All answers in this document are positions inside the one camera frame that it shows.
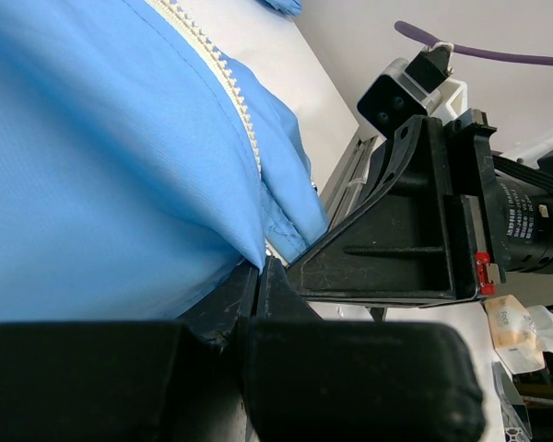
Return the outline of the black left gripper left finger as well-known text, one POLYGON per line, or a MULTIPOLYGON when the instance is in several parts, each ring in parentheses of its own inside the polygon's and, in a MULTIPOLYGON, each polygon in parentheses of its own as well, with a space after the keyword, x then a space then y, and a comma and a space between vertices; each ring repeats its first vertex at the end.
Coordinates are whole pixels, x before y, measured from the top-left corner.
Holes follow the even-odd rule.
POLYGON ((0 323, 0 441, 250 441, 240 265, 175 320, 0 323))

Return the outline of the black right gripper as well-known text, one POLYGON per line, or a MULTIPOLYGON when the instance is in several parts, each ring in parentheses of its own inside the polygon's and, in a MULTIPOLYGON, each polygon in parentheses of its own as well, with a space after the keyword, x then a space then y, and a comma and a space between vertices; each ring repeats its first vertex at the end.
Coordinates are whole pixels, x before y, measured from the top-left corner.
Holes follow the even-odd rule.
POLYGON ((437 119, 410 118, 371 154, 354 210, 289 266, 294 289, 312 301, 397 307, 495 295, 507 265, 495 132, 478 109, 444 134, 437 119))

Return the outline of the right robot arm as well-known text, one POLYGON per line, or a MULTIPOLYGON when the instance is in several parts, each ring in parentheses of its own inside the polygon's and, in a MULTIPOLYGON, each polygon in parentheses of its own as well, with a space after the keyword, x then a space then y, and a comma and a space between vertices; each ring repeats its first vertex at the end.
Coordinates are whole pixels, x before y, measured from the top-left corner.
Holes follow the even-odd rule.
POLYGON ((350 213, 288 268, 305 299, 424 307, 553 275, 553 176, 494 155, 480 110, 415 115, 371 157, 350 213))

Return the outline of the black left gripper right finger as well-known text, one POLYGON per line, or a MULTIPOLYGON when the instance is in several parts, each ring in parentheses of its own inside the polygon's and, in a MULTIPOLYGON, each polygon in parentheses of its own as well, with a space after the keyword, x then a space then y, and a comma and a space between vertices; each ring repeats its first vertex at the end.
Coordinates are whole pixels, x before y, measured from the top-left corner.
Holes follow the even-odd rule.
POLYGON ((246 339, 246 409, 263 441, 478 441, 483 392, 438 322, 324 320, 277 259, 246 339))

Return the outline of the light blue zip jacket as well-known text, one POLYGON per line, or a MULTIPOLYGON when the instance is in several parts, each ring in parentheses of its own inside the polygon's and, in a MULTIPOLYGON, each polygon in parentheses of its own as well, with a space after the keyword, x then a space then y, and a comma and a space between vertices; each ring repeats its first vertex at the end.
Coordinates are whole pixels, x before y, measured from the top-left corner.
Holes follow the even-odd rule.
POLYGON ((175 1, 0 1, 0 322, 174 319, 326 231, 294 113, 175 1))

